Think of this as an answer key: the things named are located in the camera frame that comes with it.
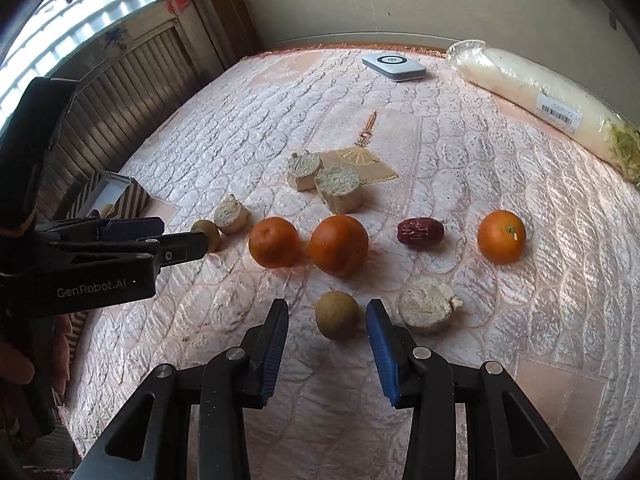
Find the brown longan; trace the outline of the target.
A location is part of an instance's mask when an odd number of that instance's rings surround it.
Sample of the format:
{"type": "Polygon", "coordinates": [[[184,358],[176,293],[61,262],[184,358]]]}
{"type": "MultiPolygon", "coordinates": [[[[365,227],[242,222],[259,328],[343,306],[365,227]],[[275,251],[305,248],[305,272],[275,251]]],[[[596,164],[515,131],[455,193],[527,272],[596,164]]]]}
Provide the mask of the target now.
{"type": "Polygon", "coordinates": [[[318,330],[329,340],[352,336],[359,323],[359,304],[346,292],[326,292],[314,306],[318,330]]]}
{"type": "Polygon", "coordinates": [[[208,252],[216,252],[218,246],[220,244],[220,233],[213,221],[210,220],[198,220],[193,223],[191,228],[193,233],[202,233],[206,236],[207,240],[207,251],[208,252]]]}

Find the orange tangerine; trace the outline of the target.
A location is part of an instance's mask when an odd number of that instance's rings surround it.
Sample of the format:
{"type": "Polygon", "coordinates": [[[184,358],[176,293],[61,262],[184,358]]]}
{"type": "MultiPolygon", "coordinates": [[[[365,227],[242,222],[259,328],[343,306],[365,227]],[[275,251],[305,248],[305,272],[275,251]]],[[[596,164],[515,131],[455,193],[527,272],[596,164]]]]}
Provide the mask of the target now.
{"type": "Polygon", "coordinates": [[[250,255],[266,269],[292,266],[301,247],[296,227],[280,217],[265,218],[257,222],[248,239],[250,255]]]}
{"type": "Polygon", "coordinates": [[[316,227],[308,244],[315,266],[336,278],[346,278],[363,266],[369,235],[363,225],[346,214],[334,214],[316,227]]]}
{"type": "Polygon", "coordinates": [[[480,222],[476,238],[478,249],[487,260],[505,266],[521,259],[526,229],[523,221],[513,212],[496,210],[480,222]]]}

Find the striped cardboard box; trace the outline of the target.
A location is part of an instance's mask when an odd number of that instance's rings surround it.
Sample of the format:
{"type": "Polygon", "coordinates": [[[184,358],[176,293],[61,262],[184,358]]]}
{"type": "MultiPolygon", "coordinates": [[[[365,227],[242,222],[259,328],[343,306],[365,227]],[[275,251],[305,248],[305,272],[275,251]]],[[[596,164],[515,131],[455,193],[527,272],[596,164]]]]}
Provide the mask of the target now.
{"type": "Polygon", "coordinates": [[[101,218],[135,219],[149,201],[149,193],[136,179],[101,170],[85,184],[66,219],[87,218],[93,210],[101,218]]]}

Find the wooden slatted cabinet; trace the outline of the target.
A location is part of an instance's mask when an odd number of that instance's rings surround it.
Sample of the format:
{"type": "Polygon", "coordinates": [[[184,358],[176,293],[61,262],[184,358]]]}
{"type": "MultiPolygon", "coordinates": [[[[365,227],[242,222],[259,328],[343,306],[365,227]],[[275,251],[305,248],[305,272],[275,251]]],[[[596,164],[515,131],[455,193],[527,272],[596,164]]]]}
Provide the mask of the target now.
{"type": "Polygon", "coordinates": [[[43,171],[37,211],[61,219],[99,170],[122,169],[178,108],[224,66],[195,6],[166,2],[134,12],[54,69],[78,83],[43,171]]]}

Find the pink quilted bed cover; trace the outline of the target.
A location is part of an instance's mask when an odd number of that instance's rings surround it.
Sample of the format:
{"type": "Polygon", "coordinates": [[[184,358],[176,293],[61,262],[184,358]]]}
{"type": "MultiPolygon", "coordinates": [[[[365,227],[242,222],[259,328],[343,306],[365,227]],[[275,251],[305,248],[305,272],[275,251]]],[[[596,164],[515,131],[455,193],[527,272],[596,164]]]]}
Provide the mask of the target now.
{"type": "Polygon", "coordinates": [[[369,255],[349,278],[309,261],[266,270],[245,233],[204,259],[163,270],[155,297],[94,312],[82,332],[62,416],[86,454],[152,368],[203,364],[262,322],[276,298],[290,330],[276,393],[245,416],[256,479],[397,479],[411,425],[382,393],[363,330],[324,338],[314,306],[332,290],[395,313],[416,275],[463,301],[427,345],[456,364],[500,362],[585,479],[613,479],[639,442],[639,193],[563,133],[468,84],[443,58],[427,77],[390,81],[362,52],[248,58],[198,92],[124,167],[162,204],[169,231],[211,219],[235,196],[253,221],[281,217],[308,240],[329,209],[288,185],[306,150],[355,167],[369,255]],[[478,249],[480,222],[511,211],[526,229],[516,263],[478,249]],[[401,244],[401,221],[445,229],[401,244]]]}

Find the dark red jujube date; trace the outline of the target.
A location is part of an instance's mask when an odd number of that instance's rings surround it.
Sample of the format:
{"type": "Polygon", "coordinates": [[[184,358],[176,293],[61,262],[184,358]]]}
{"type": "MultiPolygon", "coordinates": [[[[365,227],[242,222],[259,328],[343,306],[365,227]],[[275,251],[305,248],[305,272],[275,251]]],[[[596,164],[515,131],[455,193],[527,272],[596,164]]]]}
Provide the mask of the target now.
{"type": "Polygon", "coordinates": [[[401,244],[412,247],[431,247],[445,236],[442,222],[430,217],[411,218],[401,221],[397,227],[397,238],[401,244]]]}

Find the white flat electronic device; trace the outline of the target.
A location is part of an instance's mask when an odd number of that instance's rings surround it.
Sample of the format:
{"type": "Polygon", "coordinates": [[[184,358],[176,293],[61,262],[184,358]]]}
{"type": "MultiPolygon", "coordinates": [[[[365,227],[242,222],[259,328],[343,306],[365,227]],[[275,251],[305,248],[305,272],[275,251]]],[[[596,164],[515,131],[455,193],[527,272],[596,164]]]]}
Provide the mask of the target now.
{"type": "Polygon", "coordinates": [[[416,80],[426,76],[426,68],[423,65],[399,53],[367,53],[363,55],[362,62],[367,68],[396,82],[416,80]]]}

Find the white wrapped radish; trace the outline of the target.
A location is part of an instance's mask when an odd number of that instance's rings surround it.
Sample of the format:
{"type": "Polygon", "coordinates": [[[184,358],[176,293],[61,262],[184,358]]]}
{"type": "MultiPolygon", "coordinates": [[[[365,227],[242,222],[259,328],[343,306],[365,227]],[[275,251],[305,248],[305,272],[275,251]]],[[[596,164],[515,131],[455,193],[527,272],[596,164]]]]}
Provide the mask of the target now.
{"type": "Polygon", "coordinates": [[[527,110],[639,183],[639,127],[577,82],[483,40],[458,41],[446,55],[466,81],[527,110]]]}

